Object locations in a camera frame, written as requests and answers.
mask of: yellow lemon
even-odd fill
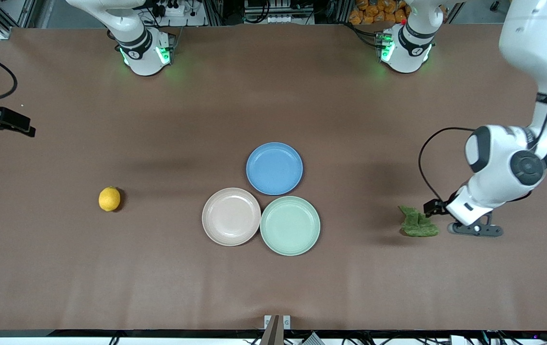
[[[107,212],[117,209],[120,205],[120,192],[114,186],[103,189],[98,195],[98,205]]]

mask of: brown table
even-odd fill
[[[0,132],[0,328],[251,328],[281,313],[303,329],[547,329],[547,178],[497,209],[501,238],[399,232],[396,206],[431,199],[416,165],[431,133],[530,122],[536,86],[499,55],[500,29],[444,26],[402,75],[341,26],[188,28],[153,77],[102,30],[15,29],[0,61],[20,84],[0,105],[37,135]],[[470,177],[466,137],[425,153],[443,195]],[[201,227],[221,188],[274,199],[244,172],[273,140],[302,155],[291,195],[322,220],[299,257]],[[109,185],[121,212],[98,208]]]

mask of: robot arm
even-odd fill
[[[140,76],[151,76],[171,63],[174,37],[146,28],[134,7],[145,0],[67,0],[100,20],[120,45],[124,63]]]
[[[390,40],[381,41],[380,59],[397,72],[411,73],[429,58],[435,33],[444,22],[440,9],[446,0],[407,0],[412,12],[405,24],[395,24],[384,30]]]
[[[547,0],[512,2],[499,48],[511,65],[536,80],[538,94],[528,127],[482,126],[467,140],[466,159],[474,175],[445,208],[470,227],[532,191],[547,172]]]

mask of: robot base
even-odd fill
[[[152,34],[152,46],[143,53],[140,59],[132,59],[122,52],[124,63],[140,76],[152,76],[173,61],[175,51],[175,35],[169,35],[155,28],[148,28]]]
[[[401,73],[416,72],[422,64],[429,58],[431,46],[425,49],[419,55],[413,57],[399,43],[399,30],[403,27],[402,24],[395,24],[392,28],[384,30],[384,35],[390,35],[392,40],[389,45],[380,52],[380,60],[389,65],[390,68]]]

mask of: mint green plate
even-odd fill
[[[318,240],[320,217],[305,199],[283,196],[265,208],[260,219],[260,236],[278,254],[301,255]]]

